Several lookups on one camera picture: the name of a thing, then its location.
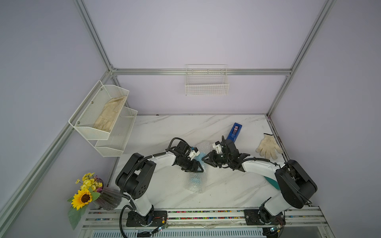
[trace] work glove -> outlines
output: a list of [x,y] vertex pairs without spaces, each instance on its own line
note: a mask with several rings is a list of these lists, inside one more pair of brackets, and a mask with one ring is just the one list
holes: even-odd
[[274,136],[264,133],[264,139],[261,141],[255,151],[259,152],[261,156],[265,156],[266,159],[269,159],[271,156],[276,160],[278,156],[275,153],[275,150],[277,150],[279,153],[283,153],[282,149],[275,141]]

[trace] white marble surface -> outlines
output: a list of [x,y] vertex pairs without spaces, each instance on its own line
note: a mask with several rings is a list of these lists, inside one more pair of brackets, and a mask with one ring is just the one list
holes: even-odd
[[[239,152],[261,157],[255,149],[263,133],[272,133],[263,115],[137,116],[110,186],[118,189],[115,179],[133,153],[147,156],[162,152],[173,137],[180,137],[191,146],[221,141],[221,136],[226,138],[235,122],[242,125],[235,141]],[[283,156],[278,154],[277,160],[284,161]],[[244,208],[260,206],[278,192],[259,174],[211,166],[202,194],[185,189],[188,179],[188,173],[179,166],[159,169],[154,172],[146,194],[155,208]],[[126,204],[123,198],[118,209]]]

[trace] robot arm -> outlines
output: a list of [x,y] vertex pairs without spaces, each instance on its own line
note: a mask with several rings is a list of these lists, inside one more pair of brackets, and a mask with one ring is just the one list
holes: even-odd
[[214,143],[213,148],[212,152],[202,158],[205,163],[213,167],[257,173],[278,182],[280,192],[259,208],[256,219],[258,225],[273,222],[277,215],[291,207],[302,208],[317,191],[316,184],[294,160],[275,163],[268,159],[250,157],[249,154],[239,153],[234,142],[225,140],[224,137],[221,142]]
[[[179,139],[180,142],[177,146],[171,147],[175,139]],[[196,147],[190,147],[184,140],[174,138],[162,153],[147,157],[134,153],[130,157],[115,183],[120,187],[121,196],[131,204],[134,216],[142,225],[149,225],[153,218],[154,207],[145,192],[155,169],[179,165],[185,172],[201,173],[204,170],[200,162],[194,160],[199,154]]]
[[[171,147],[175,139],[180,142]],[[270,224],[282,211],[291,207],[302,208],[317,190],[316,184],[294,160],[275,163],[268,159],[251,157],[249,154],[239,153],[234,142],[225,140],[224,137],[221,142],[213,144],[213,148],[213,151],[202,158],[205,163],[213,167],[258,173],[278,182],[280,192],[259,208],[256,219],[258,225]],[[131,203],[134,212],[131,215],[137,217],[141,225],[149,225],[153,218],[154,207],[145,192],[154,170],[179,165],[185,172],[201,173],[203,168],[200,162],[193,160],[199,153],[197,148],[190,147],[184,140],[174,138],[162,153],[147,157],[135,153],[131,156],[118,175],[116,184],[120,187],[121,195]]]

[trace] artificial sunflower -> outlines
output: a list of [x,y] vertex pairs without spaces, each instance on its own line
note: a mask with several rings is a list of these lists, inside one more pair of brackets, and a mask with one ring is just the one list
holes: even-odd
[[82,191],[78,190],[78,194],[74,195],[74,199],[72,200],[71,204],[73,204],[73,208],[77,208],[78,211],[84,205],[87,205],[92,201],[93,196],[88,189]]

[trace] white wire basket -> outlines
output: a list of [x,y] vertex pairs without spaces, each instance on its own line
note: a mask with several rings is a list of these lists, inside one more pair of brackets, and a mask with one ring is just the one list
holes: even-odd
[[187,96],[227,95],[229,82],[226,71],[225,64],[187,64],[185,94]]
[[[74,124],[74,129],[78,131],[86,140],[107,140],[114,129],[116,120],[111,126],[110,131],[103,131],[94,128],[94,123],[102,113],[105,104],[112,98],[126,96],[123,105],[126,103],[129,91],[115,85],[103,85],[98,89],[97,93],[87,105],[82,115]],[[121,110],[115,115],[116,118],[120,115]]]
[[100,88],[86,106],[83,113],[76,120],[76,113],[69,119],[69,124],[78,131],[103,157],[119,157],[123,154],[130,137],[138,111],[122,106],[115,114],[113,124],[109,131],[94,128],[94,123],[103,111],[104,106],[112,98],[125,96],[126,103],[129,91],[115,85],[103,85],[97,82],[94,86]]
[[99,140],[94,148],[103,157],[119,157],[126,148],[138,111],[123,107],[108,140]]

